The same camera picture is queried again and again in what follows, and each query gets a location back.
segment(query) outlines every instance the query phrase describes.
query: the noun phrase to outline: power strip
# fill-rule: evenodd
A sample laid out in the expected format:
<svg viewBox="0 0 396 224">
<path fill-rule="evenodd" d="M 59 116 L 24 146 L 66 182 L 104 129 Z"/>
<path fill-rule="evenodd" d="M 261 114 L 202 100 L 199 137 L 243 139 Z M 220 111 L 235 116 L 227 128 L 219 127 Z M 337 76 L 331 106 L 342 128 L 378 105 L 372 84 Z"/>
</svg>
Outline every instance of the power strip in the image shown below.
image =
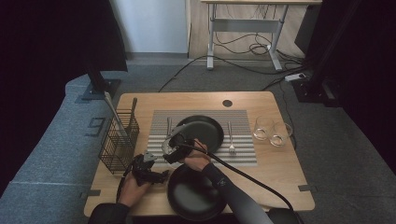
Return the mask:
<svg viewBox="0 0 396 224">
<path fill-rule="evenodd" d="M 285 81 L 292 81 L 292 80 L 301 79 L 301 78 L 306 78 L 306 75 L 304 73 L 299 73 L 299 74 L 286 76 Z"/>
</svg>

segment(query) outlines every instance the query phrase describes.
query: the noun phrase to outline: wire basket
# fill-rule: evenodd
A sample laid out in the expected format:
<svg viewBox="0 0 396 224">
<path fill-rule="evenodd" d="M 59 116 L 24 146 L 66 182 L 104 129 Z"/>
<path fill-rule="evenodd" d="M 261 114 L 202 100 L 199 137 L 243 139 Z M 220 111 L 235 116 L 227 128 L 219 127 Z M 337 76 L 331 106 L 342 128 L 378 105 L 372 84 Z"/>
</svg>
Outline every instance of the wire basket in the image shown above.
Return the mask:
<svg viewBox="0 0 396 224">
<path fill-rule="evenodd" d="M 112 174 L 124 172 L 132 162 L 139 135 L 139 124 L 134 113 L 130 110 L 118 111 L 118 115 L 126 134 L 120 131 L 119 124 L 113 117 L 108 123 L 99 153 L 99 159 Z"/>
</svg>

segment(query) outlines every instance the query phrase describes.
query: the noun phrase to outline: carpeted floor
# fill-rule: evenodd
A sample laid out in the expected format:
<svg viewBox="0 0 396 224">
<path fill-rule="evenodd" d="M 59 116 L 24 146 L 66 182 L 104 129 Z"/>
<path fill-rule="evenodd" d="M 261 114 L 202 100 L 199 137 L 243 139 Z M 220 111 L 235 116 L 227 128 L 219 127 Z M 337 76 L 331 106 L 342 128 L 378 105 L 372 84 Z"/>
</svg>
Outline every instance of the carpeted floor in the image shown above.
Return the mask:
<svg viewBox="0 0 396 224">
<path fill-rule="evenodd" d="M 116 105 L 125 92 L 158 91 L 185 63 L 144 61 L 131 63 L 128 73 L 103 74 L 121 79 L 113 99 Z M 273 72 L 270 67 L 263 62 L 250 68 Z M 279 76 L 223 63 L 207 71 L 197 62 L 163 91 L 260 91 Z M 89 83 L 83 76 L 66 85 L 57 115 L 0 200 L 0 223 L 87 222 L 83 208 L 103 135 L 103 131 L 93 134 L 96 130 L 90 122 L 111 118 L 104 101 L 78 102 Z M 267 90 L 275 95 L 283 119 L 294 125 L 293 143 L 313 190 L 316 208 L 300 213 L 304 222 L 396 223 L 396 177 L 345 111 L 299 103 L 288 82 Z M 135 223 L 154 223 L 154 219 L 138 218 Z"/>
</svg>

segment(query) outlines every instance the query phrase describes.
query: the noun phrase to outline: striped placemat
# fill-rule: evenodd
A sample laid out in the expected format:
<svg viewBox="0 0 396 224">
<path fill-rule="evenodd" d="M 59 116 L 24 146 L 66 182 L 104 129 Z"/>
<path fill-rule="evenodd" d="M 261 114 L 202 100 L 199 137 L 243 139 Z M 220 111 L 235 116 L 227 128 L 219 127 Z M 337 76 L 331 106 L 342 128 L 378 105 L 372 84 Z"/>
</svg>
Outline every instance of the striped placemat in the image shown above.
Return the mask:
<svg viewBox="0 0 396 224">
<path fill-rule="evenodd" d="M 253 140 L 248 124 L 248 114 L 246 110 L 155 110 L 150 133 L 148 137 L 148 152 L 158 159 L 154 166 L 168 166 L 163 159 L 162 143 L 167 133 L 167 118 L 172 118 L 172 129 L 186 117 L 193 115 L 205 115 L 215 119 L 224 131 L 224 141 L 215 153 L 223 161 L 232 166 L 256 166 L 257 159 L 254 152 Z M 228 121 L 233 126 L 233 145 L 236 148 L 236 155 L 228 152 L 230 146 L 230 133 L 228 131 Z"/>
</svg>

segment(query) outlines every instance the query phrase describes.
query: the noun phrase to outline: black plate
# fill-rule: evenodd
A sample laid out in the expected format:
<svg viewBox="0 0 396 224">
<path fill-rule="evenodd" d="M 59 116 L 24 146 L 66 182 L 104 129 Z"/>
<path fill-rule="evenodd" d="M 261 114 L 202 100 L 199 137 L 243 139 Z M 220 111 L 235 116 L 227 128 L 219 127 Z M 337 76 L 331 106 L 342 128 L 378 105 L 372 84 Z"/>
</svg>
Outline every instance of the black plate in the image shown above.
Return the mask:
<svg viewBox="0 0 396 224">
<path fill-rule="evenodd" d="M 216 217 L 226 205 L 210 180 L 186 164 L 177 167 L 170 176 L 167 196 L 173 210 L 191 221 Z"/>
<path fill-rule="evenodd" d="M 224 131 L 215 119 L 204 115 L 194 115 L 183 119 L 177 126 L 188 123 L 190 125 L 183 131 L 187 138 L 198 138 L 212 153 L 221 147 Z"/>
</svg>

